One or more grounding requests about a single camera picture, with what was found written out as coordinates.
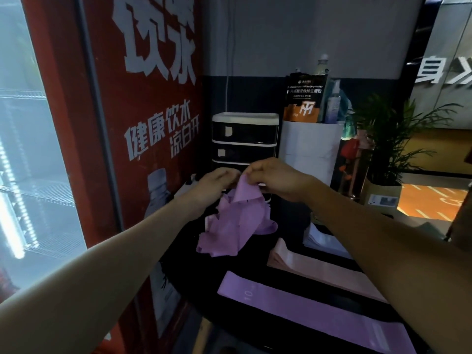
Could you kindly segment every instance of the beige pot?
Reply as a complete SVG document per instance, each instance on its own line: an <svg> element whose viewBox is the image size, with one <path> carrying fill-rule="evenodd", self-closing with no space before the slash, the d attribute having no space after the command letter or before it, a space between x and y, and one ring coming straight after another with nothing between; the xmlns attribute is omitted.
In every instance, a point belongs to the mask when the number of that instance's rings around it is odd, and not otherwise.
<svg viewBox="0 0 472 354"><path fill-rule="evenodd" d="M361 192L360 203L382 214L394 215L401 192L402 185L400 183L397 186L381 186L371 183L366 178Z"/></svg>

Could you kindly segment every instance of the glass door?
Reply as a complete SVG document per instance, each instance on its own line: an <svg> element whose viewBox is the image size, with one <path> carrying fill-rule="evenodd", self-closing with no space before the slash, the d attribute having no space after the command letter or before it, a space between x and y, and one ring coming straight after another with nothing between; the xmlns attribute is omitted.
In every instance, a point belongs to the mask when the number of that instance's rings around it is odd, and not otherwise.
<svg viewBox="0 0 472 354"><path fill-rule="evenodd" d="M0 0L0 303L86 250L20 0Z"/></svg>

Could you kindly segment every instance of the person's right hand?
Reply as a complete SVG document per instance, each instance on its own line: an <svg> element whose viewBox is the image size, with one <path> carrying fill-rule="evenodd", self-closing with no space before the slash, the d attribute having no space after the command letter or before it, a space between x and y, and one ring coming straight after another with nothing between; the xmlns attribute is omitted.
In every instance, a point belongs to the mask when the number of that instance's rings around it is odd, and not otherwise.
<svg viewBox="0 0 472 354"><path fill-rule="evenodd" d="M277 158L256 161L244 173L249 184L264 183L265 192L292 202L304 202L308 188L316 181L311 175L301 173Z"/></svg>

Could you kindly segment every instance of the yellow wall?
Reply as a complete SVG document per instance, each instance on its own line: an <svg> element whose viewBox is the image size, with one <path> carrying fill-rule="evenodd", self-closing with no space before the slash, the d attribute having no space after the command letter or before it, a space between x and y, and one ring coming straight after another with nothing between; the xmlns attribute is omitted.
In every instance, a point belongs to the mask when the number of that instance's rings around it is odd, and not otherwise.
<svg viewBox="0 0 472 354"><path fill-rule="evenodd" d="M472 165L464 163L471 147L472 130L431 129L413 136L405 151L435 150L437 153L432 157L419 155L412 161L412 165L422 166L424 170L472 174Z"/></svg>

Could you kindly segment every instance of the purple resistance band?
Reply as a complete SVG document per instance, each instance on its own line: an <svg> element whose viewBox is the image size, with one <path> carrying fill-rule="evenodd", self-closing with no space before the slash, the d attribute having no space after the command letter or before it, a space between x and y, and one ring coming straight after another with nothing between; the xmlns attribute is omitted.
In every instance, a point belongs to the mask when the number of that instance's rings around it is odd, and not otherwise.
<svg viewBox="0 0 472 354"><path fill-rule="evenodd" d="M218 294L305 327L384 354L416 354L401 323L369 317L319 303L226 272Z"/></svg>

